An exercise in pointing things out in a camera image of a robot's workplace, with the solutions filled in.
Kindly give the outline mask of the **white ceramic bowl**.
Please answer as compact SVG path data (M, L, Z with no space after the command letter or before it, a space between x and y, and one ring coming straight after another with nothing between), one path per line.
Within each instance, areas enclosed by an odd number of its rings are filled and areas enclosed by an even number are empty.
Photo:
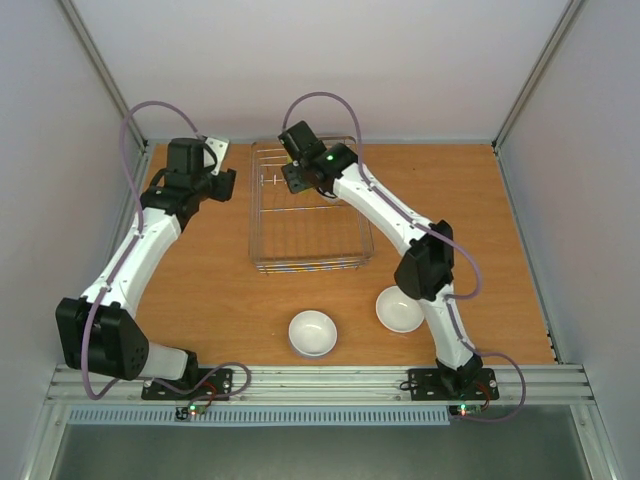
M320 191L320 195L329 203L336 204L340 202L340 199L330 192Z

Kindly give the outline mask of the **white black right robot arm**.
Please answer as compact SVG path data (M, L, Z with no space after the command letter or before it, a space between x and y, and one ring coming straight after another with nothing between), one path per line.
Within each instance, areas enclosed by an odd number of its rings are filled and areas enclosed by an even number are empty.
M394 246L401 256L395 285L423 312L436 348L440 385L451 398L467 394L483 362L459 319L451 225L413 212L377 181L354 150L343 143L326 146L304 121L283 130L278 141L292 160L283 168L292 193L314 189L337 197Z

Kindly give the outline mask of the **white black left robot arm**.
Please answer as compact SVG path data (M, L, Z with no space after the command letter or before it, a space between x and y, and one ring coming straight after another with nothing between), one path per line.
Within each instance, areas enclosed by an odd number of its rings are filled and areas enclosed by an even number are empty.
M230 200L236 173L222 167L228 149L228 141L214 137L169 143L165 167L140 196L142 216L93 284L56 308L68 367L121 380L160 378L179 398L199 391L192 353L149 341L136 312L160 260L201 203Z

